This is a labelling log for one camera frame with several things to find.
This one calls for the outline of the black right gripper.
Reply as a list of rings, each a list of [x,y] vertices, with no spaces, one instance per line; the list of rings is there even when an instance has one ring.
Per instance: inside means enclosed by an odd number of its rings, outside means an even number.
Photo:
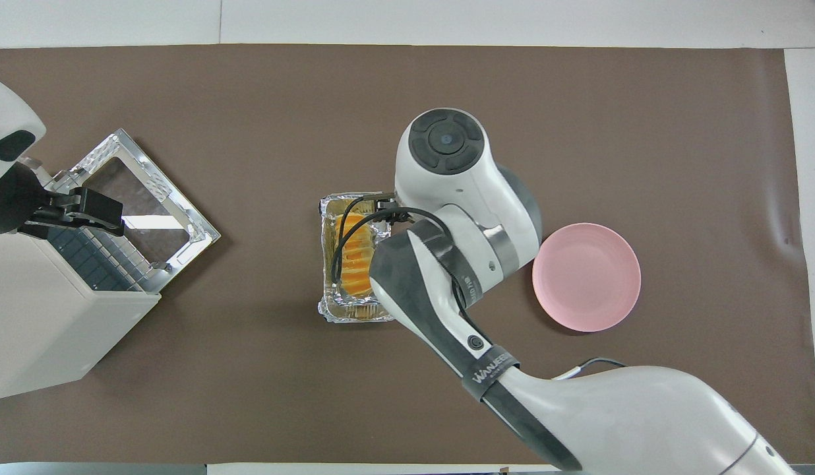
[[[397,211],[396,208],[400,207],[395,193],[391,192],[373,192],[366,193],[363,196],[363,202],[372,204],[371,216],[377,212],[383,212],[383,217],[379,216],[374,219],[369,219],[365,223],[369,228],[376,228],[377,226],[386,226],[388,229],[398,224],[410,223],[411,214],[408,212]]]

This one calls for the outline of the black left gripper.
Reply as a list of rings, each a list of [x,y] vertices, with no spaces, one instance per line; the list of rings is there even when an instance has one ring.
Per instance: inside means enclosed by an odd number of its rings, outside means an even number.
[[[81,228],[87,222],[67,216],[78,196],[45,189],[28,166],[15,164],[0,178],[0,234],[46,238],[51,228]],[[113,236],[123,237],[123,205],[103,193],[83,189],[83,216]]]

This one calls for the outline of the yellow sliced bread loaf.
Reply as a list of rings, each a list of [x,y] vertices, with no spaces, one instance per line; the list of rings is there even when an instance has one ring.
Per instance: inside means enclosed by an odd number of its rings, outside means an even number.
[[[374,253],[375,233],[369,223],[357,229],[342,247],[342,289],[355,298],[371,293],[369,264]]]

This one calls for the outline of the aluminium foil tray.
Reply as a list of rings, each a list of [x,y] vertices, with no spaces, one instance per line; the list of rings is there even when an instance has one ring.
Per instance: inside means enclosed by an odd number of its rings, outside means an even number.
[[[363,202],[363,196],[372,192],[332,193],[320,200],[320,242],[322,251],[323,295],[319,313],[332,323],[369,323],[391,321],[392,316],[378,304],[371,291],[364,298],[355,298],[342,289],[341,282],[332,279],[332,262],[341,236],[372,211],[372,204]],[[386,226],[372,228],[374,250],[380,241],[389,237]]]

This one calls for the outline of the glass oven door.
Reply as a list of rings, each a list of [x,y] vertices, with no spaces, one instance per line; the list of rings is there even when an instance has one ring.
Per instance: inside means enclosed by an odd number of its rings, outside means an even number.
[[[145,294],[159,294],[220,238],[218,229],[123,129],[48,184],[49,189],[60,193],[79,186],[123,205],[123,237],[149,267]]]

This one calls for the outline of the cream toaster oven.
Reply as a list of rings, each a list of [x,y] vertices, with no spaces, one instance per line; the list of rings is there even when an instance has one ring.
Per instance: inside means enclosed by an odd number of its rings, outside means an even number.
[[[79,381],[158,301],[94,291],[46,239],[0,235],[0,398]]]

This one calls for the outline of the brown table mat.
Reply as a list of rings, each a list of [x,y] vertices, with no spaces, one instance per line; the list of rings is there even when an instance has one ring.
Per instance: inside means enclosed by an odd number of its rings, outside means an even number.
[[[405,127],[471,112],[544,234],[594,222],[642,293],[595,334],[525,268],[469,311],[531,375],[592,357],[691,373],[815,463],[815,357],[779,50],[212,45],[0,50],[76,164],[127,130],[220,230],[81,381],[0,399],[1,462],[538,463],[396,322],[335,325],[319,201],[393,188]]]

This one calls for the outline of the pink round plate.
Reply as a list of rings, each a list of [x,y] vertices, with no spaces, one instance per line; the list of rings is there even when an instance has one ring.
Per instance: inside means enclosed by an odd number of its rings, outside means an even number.
[[[576,223],[543,241],[532,263],[538,303],[571,331],[605,331],[628,318],[642,292],[633,247],[606,226]]]

